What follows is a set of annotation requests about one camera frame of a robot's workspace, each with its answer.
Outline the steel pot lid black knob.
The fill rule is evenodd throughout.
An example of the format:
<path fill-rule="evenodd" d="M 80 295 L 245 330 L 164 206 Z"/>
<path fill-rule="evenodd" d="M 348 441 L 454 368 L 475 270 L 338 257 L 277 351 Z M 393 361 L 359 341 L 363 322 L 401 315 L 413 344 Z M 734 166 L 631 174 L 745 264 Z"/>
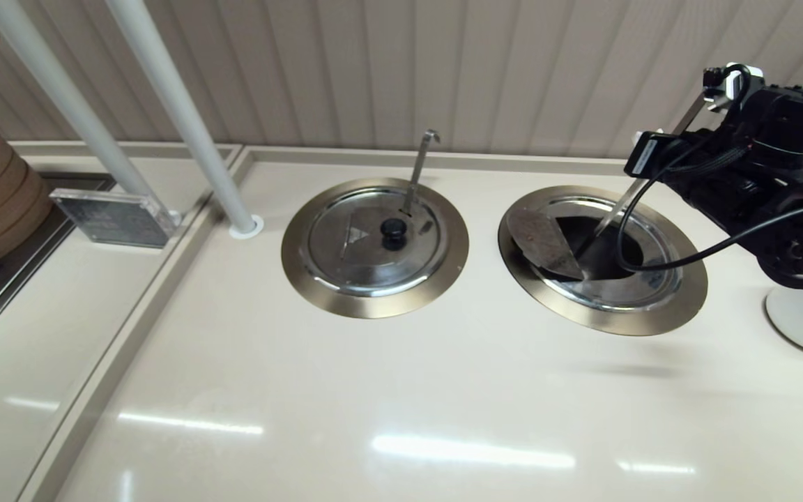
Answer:
<path fill-rule="evenodd" d="M 413 289 L 443 263 L 447 223 L 435 204 L 373 185 L 348 191 L 316 212 L 304 234 L 306 267 L 329 289 L 381 298 Z"/>
<path fill-rule="evenodd" d="M 657 225 L 634 219 L 618 238 L 619 215 L 596 235 L 596 226 L 614 206 L 586 194 L 553 196 L 513 210 L 507 231 L 539 280 L 577 304 L 640 312 L 671 302 L 683 286 L 681 271 L 630 271 L 615 254 L 634 266 L 649 266 L 673 258 L 673 244 Z"/>

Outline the white metal pole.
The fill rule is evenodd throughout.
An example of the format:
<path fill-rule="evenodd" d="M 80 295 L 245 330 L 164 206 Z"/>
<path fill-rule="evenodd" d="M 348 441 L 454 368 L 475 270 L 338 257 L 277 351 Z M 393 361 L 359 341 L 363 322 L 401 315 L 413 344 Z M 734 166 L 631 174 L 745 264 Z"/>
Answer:
<path fill-rule="evenodd" d="M 66 121 L 128 194 L 147 197 L 176 226 L 181 213 L 162 203 L 70 78 L 18 0 L 0 0 L 0 33 Z"/>
<path fill-rule="evenodd" d="M 170 121 L 229 219 L 229 234 L 237 241 L 254 238 L 264 228 L 264 220 L 243 203 L 239 188 L 192 101 L 146 3 L 144 0 L 105 2 Z"/>

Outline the clear acrylic sign block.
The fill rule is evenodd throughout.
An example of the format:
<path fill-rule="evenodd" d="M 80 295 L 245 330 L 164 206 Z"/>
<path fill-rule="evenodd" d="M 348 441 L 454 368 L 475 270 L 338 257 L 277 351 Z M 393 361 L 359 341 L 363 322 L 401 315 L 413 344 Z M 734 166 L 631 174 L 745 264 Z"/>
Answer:
<path fill-rule="evenodd" d="M 154 196 L 57 188 L 49 198 L 94 243 L 162 249 L 178 229 Z"/>

